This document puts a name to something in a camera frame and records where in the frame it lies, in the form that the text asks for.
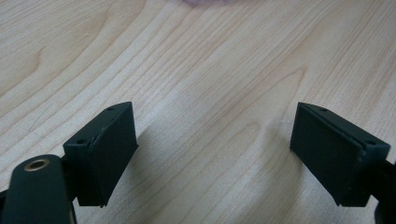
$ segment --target black mount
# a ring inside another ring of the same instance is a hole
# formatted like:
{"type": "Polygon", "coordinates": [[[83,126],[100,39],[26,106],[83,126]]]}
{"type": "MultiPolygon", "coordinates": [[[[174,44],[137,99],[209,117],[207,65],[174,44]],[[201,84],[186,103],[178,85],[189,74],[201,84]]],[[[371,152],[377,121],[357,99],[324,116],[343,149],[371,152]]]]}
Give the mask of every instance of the black mount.
{"type": "Polygon", "coordinates": [[[0,193],[2,223],[77,223],[72,202],[103,206],[138,148],[132,103],[102,111],[64,143],[62,158],[37,156],[0,193]]]}
{"type": "Polygon", "coordinates": [[[390,145],[332,111],[299,103],[290,149],[329,191],[337,205],[378,201],[376,223],[396,223],[396,167],[390,145]]]}

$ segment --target light wood surface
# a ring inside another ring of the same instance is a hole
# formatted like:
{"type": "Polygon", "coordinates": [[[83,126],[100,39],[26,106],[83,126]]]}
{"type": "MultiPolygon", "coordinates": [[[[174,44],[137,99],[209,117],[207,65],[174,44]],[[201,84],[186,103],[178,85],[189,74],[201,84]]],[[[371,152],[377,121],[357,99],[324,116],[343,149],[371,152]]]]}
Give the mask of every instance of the light wood surface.
{"type": "MultiPolygon", "coordinates": [[[[0,188],[109,105],[140,148],[79,223],[374,223],[289,150],[297,102],[396,145],[396,1],[0,2],[0,188]]],[[[396,149],[388,160],[394,162],[396,149]]]]}

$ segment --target metal ring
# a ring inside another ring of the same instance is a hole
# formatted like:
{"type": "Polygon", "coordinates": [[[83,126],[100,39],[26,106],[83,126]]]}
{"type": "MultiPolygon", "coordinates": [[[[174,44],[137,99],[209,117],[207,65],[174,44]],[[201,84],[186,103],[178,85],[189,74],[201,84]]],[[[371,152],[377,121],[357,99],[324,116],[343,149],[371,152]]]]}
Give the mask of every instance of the metal ring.
{"type": "Polygon", "coordinates": [[[48,164],[50,164],[50,161],[48,159],[38,159],[26,164],[24,170],[27,172],[33,172],[43,169],[44,167],[48,166],[48,164]]]}

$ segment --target wooden table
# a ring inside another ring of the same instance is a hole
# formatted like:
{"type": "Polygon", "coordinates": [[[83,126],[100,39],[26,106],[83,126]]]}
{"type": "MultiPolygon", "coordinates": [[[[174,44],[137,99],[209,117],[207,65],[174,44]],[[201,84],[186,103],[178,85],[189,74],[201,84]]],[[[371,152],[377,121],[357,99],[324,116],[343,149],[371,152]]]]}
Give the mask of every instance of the wooden table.
{"type": "MultiPolygon", "coordinates": [[[[374,223],[289,150],[297,102],[396,145],[396,1],[0,3],[0,187],[102,109],[140,148],[79,223],[374,223]]],[[[393,149],[388,160],[396,159],[393,149]]]]}

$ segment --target mounting hole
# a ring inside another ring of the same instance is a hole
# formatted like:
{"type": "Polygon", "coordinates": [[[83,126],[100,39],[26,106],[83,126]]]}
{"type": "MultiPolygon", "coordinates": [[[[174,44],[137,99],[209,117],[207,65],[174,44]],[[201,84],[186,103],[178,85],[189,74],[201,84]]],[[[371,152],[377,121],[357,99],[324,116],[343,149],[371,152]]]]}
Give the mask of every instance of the mounting hole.
{"type": "Polygon", "coordinates": [[[87,141],[88,141],[87,139],[79,139],[79,140],[77,140],[77,144],[84,144],[87,141]]]}
{"type": "Polygon", "coordinates": [[[50,164],[50,161],[48,159],[39,159],[29,162],[27,165],[25,165],[24,170],[27,172],[33,172],[43,169],[48,164],[50,164]]]}
{"type": "Polygon", "coordinates": [[[376,145],[376,142],[373,141],[373,140],[366,140],[365,142],[366,142],[367,144],[369,144],[369,145],[372,145],[372,146],[375,146],[375,145],[376,145]]]}

